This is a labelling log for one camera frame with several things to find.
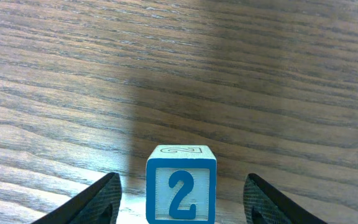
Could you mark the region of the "blue number 2 block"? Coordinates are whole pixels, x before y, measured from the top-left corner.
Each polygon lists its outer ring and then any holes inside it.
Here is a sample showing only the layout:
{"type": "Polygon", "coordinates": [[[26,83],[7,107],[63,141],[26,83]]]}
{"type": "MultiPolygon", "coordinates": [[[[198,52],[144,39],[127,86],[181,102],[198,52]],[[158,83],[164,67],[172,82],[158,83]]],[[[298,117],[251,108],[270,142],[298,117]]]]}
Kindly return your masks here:
{"type": "Polygon", "coordinates": [[[152,224],[214,224],[217,160],[205,145],[158,145],[147,159],[146,219],[152,224]]]}

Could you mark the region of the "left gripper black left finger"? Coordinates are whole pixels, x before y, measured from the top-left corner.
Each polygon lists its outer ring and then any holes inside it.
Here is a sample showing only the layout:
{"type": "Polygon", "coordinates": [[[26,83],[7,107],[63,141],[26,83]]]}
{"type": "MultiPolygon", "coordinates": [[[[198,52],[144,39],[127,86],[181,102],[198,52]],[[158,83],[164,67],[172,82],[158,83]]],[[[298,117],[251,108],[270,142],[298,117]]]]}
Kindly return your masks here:
{"type": "Polygon", "coordinates": [[[116,224],[121,198],[120,176],[110,172],[33,224],[116,224]]]}

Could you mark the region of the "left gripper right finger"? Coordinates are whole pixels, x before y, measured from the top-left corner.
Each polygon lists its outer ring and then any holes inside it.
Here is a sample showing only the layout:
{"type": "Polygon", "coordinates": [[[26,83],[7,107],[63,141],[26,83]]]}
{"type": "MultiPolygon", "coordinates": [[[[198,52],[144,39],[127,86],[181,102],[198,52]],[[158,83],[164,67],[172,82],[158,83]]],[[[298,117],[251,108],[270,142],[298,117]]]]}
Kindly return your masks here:
{"type": "Polygon", "coordinates": [[[243,190],[247,224],[326,224],[255,173],[243,190]]]}

